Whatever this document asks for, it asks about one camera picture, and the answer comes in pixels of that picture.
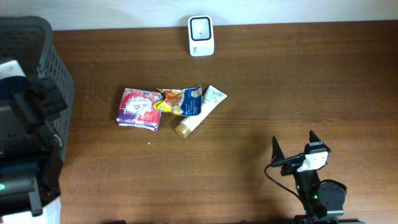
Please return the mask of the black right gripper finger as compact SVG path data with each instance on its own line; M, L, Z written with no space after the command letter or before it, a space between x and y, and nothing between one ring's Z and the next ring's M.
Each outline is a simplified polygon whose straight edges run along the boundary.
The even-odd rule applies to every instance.
M331 152L331 149L312 130L309 131L309 141L305 145L304 153Z
M282 149L279 146L277 138L275 136L272 137L272 157L271 164L278 163L285 159Z

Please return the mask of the white shampoo tube gold cap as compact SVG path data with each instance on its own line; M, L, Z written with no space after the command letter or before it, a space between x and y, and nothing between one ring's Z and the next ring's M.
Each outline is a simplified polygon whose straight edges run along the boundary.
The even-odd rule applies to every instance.
M195 116L189 116L183 119L175 128L176 133L187 138L201 122L228 96L214 86L210 85L203 97L201 104L201 113Z

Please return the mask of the red purple tissue pack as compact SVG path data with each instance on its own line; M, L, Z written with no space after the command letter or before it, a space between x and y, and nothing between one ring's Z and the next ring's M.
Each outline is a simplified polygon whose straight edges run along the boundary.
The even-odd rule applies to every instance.
M119 105L116 121L120 126L132 126L157 131L161 112L154 104L163 96L154 91L125 88Z

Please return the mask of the blue yellow paste sachet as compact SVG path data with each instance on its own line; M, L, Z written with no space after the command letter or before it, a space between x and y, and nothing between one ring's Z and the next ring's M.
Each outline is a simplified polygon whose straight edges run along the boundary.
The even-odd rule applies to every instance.
M164 99L154 104L155 110L179 116L196 116L201 113L203 98L201 85L195 88L159 89L159 91Z

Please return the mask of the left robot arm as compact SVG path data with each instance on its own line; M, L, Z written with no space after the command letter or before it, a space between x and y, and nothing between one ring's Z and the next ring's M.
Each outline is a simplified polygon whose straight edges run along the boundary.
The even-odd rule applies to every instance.
M52 78L1 80L2 217L39 217L59 200L64 142L52 121L66 108Z

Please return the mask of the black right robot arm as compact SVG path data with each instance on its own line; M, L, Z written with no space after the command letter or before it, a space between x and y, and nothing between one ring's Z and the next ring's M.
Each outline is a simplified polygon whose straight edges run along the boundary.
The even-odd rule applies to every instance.
M270 181L293 194L303 205L305 214L296 215L294 223L360 223L359 220L339 219L344 214L347 187L335 180L320 180L318 176L318 171L326 166L330 152L331 149L313 131L309 131L309 143L304 151L291 157L285 157L276 137L272 138L271 163L264 168L264 174ZM296 191L274 180L267 173L270 167L280 167L282 176L292 175Z

